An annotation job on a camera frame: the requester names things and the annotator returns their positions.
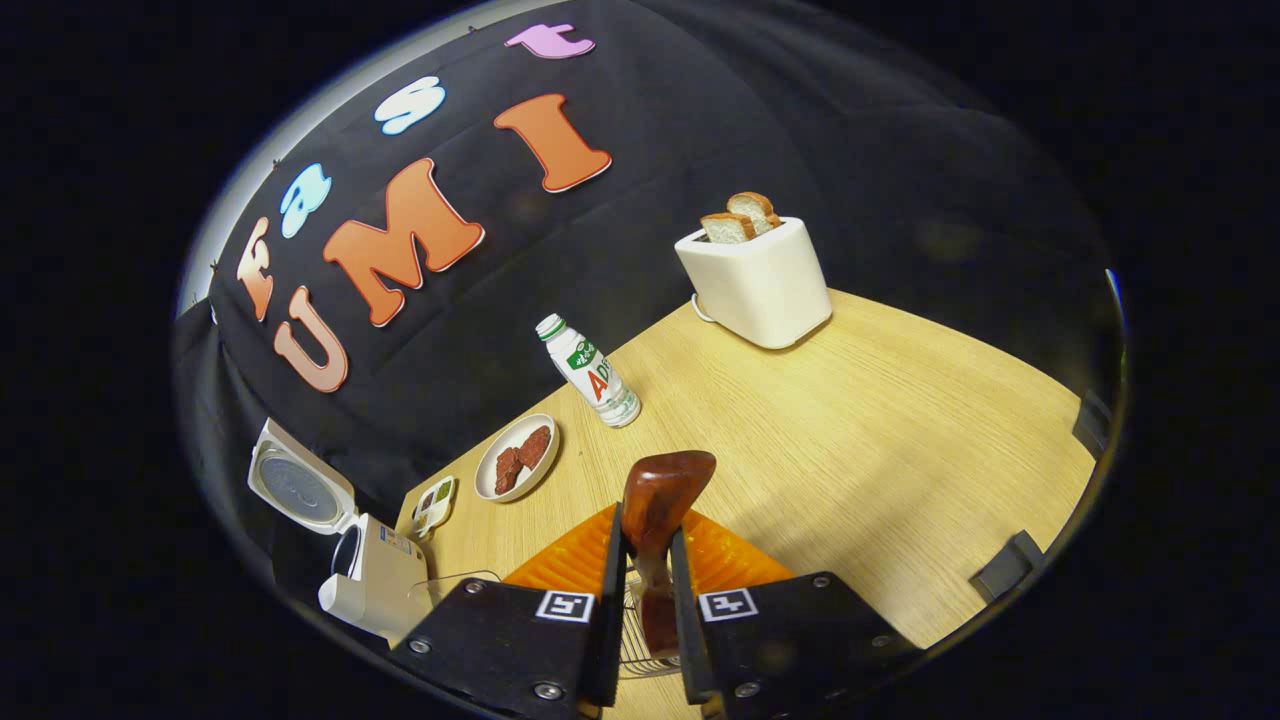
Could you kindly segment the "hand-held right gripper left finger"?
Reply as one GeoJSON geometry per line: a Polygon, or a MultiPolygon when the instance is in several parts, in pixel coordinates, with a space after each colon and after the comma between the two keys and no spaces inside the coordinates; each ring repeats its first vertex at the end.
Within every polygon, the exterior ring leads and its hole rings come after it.
{"type": "Polygon", "coordinates": [[[599,719],[614,705],[628,543],[608,509],[598,591],[463,577],[389,652],[434,696],[480,719],[599,719]]]}

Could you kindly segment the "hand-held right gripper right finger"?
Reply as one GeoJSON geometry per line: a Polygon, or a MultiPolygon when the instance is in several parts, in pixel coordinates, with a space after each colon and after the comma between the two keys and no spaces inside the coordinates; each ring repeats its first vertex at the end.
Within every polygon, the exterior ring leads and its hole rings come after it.
{"type": "Polygon", "coordinates": [[[794,575],[700,512],[669,552],[685,693],[705,719],[863,719],[925,657],[832,571],[794,575]]]}

